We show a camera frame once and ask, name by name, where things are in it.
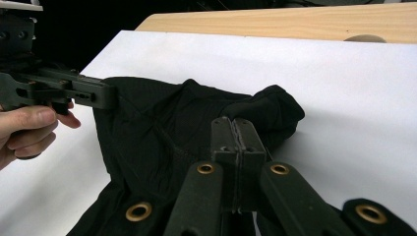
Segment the white paper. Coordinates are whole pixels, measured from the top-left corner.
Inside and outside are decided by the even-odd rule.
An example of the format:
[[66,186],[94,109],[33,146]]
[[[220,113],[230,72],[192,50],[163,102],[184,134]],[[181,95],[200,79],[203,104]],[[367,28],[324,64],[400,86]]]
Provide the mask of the white paper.
[[[417,228],[417,45],[121,31],[83,70],[254,94],[306,112],[274,152],[335,207],[366,198]],[[65,235],[108,183],[90,108],[42,156],[0,172],[1,235]]]

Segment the wrinkled cloth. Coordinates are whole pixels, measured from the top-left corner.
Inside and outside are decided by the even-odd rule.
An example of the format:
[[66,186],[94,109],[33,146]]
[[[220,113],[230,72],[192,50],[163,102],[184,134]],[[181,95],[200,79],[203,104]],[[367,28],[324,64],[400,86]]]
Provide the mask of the wrinkled cloth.
[[[116,109],[93,111],[111,181],[69,235],[163,235],[189,166],[210,158],[213,119],[251,121],[264,146],[274,150],[304,117],[279,86],[250,96],[193,80],[182,85],[140,78],[103,82],[118,90]],[[127,220],[126,210],[140,202],[151,204],[151,215]]]

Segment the black tool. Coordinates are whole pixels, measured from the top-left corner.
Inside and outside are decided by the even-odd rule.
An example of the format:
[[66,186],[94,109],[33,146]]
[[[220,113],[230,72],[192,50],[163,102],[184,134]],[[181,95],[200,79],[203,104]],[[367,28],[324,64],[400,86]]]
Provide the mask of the black tool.
[[70,71],[39,68],[30,74],[0,73],[0,104],[4,110],[51,104],[57,113],[66,115],[72,99],[99,109],[112,109],[117,104],[114,87]]
[[263,236],[415,236],[385,207],[364,199],[328,205],[289,164],[271,160],[243,119],[211,123],[211,161],[190,167],[164,236],[230,236],[230,214],[256,212]]

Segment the finger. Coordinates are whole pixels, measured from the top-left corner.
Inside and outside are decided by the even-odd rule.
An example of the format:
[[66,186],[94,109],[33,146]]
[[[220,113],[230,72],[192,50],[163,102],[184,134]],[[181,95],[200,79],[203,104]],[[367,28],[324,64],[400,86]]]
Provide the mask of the finger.
[[58,121],[40,129],[15,132],[9,139],[7,148],[18,149],[32,146],[45,139],[50,133],[52,133],[53,130],[56,129],[57,126]]
[[46,150],[56,139],[56,135],[54,133],[50,133],[45,139],[41,140],[40,142],[33,144],[28,147],[22,147],[15,149],[15,157],[28,157],[38,155],[44,150]]
[[81,126],[81,122],[77,119],[71,111],[68,111],[68,115],[57,115],[58,120],[73,129],[79,128]]
[[16,160],[14,152],[8,148],[1,148],[0,156],[0,170],[10,164],[12,161]]
[[74,108],[74,102],[69,102],[68,103],[68,109],[73,109]]
[[19,130],[39,129],[56,121],[56,113],[47,106],[26,106],[17,110],[0,112],[0,137]]
[[3,145],[5,145],[5,144],[7,143],[7,141],[9,141],[9,138],[10,138],[10,135],[8,135],[8,136],[4,136],[4,137],[1,137],[1,138],[0,138],[0,148],[1,148]]

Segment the wooden edge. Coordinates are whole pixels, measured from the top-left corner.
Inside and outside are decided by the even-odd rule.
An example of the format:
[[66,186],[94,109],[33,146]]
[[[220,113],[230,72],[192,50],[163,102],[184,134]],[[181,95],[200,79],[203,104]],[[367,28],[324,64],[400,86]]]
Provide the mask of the wooden edge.
[[155,14],[136,30],[417,43],[417,3]]

